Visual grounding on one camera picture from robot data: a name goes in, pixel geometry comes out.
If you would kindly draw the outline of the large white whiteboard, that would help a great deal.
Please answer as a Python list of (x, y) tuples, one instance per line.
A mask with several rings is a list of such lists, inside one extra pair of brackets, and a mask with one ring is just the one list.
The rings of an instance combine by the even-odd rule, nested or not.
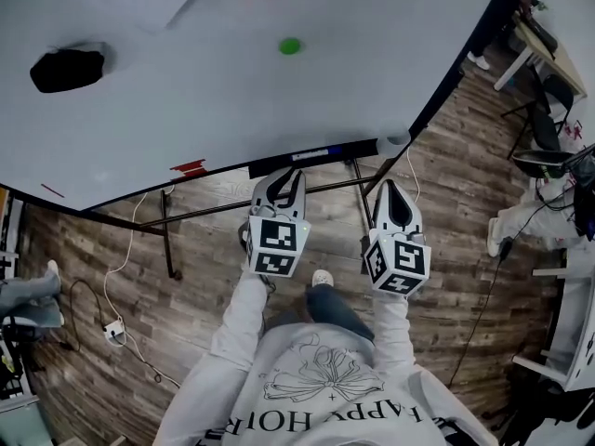
[[(491, 0), (0, 0), (0, 184), (75, 210), (410, 128)], [(287, 37), (302, 48), (286, 56)], [(93, 85), (30, 69), (98, 51)], [(61, 199), (41, 187), (58, 191)]]

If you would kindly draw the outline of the person's right forearm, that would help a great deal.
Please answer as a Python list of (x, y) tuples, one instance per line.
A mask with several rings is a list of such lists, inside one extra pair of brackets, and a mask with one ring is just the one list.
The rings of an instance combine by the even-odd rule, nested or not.
[(391, 373), (415, 364), (407, 318), (408, 301), (403, 295), (376, 294), (374, 311), (374, 365), (377, 371)]

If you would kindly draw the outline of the clear plastic cup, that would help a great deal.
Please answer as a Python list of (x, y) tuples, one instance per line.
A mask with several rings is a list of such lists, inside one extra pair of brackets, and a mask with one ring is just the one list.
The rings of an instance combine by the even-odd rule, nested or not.
[(399, 157), (411, 141), (408, 131), (391, 137), (378, 138), (376, 142), (377, 154), (385, 158)]

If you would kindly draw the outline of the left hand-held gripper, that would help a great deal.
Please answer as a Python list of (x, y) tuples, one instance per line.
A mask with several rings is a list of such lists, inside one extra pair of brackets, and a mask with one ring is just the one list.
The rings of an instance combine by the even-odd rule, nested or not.
[(306, 177), (298, 170), (286, 202), (279, 194), (295, 169), (281, 168), (259, 181), (252, 195), (252, 211), (239, 228), (248, 271), (268, 277), (291, 277), (303, 253), (311, 224), (304, 220)]

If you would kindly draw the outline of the white printed sweatshirt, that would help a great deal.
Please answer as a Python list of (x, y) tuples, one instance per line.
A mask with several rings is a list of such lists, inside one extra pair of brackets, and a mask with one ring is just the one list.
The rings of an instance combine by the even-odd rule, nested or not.
[(209, 349), (153, 446), (498, 446), (431, 372), (379, 372), (374, 349), (311, 317), (263, 326), (248, 372)]

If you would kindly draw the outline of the wooden table white legs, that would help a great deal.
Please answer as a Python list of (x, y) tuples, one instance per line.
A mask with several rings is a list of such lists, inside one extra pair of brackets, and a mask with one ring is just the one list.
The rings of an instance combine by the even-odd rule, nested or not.
[(523, 65), (535, 63), (539, 68), (546, 65), (558, 74), (572, 88), (575, 102), (585, 98), (588, 95), (587, 89), (563, 44), (558, 43), (556, 51), (550, 53), (518, 14), (513, 17), (513, 20), (516, 24), (514, 35), (524, 44), (524, 47), (519, 56), (496, 80), (493, 85), (494, 90), (500, 91)]

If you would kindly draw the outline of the blue capped whiteboard marker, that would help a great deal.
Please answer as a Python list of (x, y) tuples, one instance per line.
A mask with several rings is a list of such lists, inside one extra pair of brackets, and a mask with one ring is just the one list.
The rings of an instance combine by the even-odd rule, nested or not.
[(315, 151), (305, 151), (300, 153), (295, 153), (291, 155), (291, 160), (293, 162), (302, 161), (313, 159), (317, 157), (326, 157), (330, 155), (337, 155), (342, 153), (342, 149), (339, 146), (328, 147), (324, 149), (319, 149)]

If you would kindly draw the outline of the black folding chair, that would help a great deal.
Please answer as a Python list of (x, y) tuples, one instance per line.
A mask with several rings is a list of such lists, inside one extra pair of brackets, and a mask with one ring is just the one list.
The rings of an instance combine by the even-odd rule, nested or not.
[[(522, 106), (500, 115), (501, 118), (506, 118), (511, 114), (517, 115), (523, 120), (522, 130), (510, 149), (508, 159), (511, 158), (528, 129), (533, 133), (534, 141), (540, 149), (559, 151), (561, 149), (559, 134), (562, 132), (562, 126), (566, 123), (574, 105), (572, 88), (559, 75), (549, 74), (541, 80), (535, 65), (530, 65), (529, 71), (533, 77), (534, 98)], [(548, 97), (554, 98), (566, 110), (559, 122), (555, 122), (551, 116), (552, 110)]]

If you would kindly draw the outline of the white desk frame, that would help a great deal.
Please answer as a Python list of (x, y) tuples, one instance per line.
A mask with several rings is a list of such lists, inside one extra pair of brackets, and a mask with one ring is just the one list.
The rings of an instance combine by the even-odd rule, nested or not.
[(565, 266), (534, 269), (534, 277), (563, 282), (553, 337), (544, 364), (520, 355), (512, 361), (558, 383), (565, 391), (595, 388), (595, 244), (566, 252)]

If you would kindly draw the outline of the white floor power strip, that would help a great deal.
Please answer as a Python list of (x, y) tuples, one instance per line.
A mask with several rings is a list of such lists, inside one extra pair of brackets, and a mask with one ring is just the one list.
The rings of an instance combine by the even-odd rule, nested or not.
[(103, 327), (106, 341), (113, 347), (119, 348), (126, 344), (126, 330), (119, 320), (112, 321)]

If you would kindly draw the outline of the pile of clear water bottles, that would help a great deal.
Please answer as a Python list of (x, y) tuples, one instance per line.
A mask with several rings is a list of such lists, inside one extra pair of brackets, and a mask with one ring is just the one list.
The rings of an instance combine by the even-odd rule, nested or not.
[(564, 151), (579, 151), (586, 147), (583, 139), (583, 126), (576, 120), (565, 122), (560, 134), (561, 147)]

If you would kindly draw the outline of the person's left forearm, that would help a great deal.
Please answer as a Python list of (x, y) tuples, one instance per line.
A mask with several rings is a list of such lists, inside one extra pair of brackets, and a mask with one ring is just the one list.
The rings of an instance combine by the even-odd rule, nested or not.
[(210, 353), (248, 372), (253, 364), (261, 331), (268, 287), (259, 276), (244, 271), (234, 288), (222, 324), (213, 334)]

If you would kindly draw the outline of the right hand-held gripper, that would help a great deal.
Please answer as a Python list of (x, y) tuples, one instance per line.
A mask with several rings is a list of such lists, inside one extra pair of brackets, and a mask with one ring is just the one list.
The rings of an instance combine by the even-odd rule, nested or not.
[(422, 231), (422, 217), (414, 199), (394, 181), (385, 180), (378, 186), (374, 229), (369, 233), (364, 264), (374, 291), (410, 296), (430, 277), (431, 249), (402, 233), (382, 230), (389, 218), (392, 225), (406, 234)]

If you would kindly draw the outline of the person's right leg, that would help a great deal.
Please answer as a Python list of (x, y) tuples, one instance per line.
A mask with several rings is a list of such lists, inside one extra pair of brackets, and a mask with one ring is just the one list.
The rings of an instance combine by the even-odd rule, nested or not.
[(306, 310), (314, 322), (332, 324), (371, 342), (375, 335), (337, 289), (327, 283), (306, 289)]

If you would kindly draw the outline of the black whiteboard eraser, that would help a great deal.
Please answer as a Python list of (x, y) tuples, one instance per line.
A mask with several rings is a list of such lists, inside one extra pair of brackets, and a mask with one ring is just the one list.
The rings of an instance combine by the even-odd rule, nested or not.
[(100, 80), (104, 61), (98, 51), (60, 49), (45, 53), (30, 69), (30, 77), (41, 93), (71, 91)]

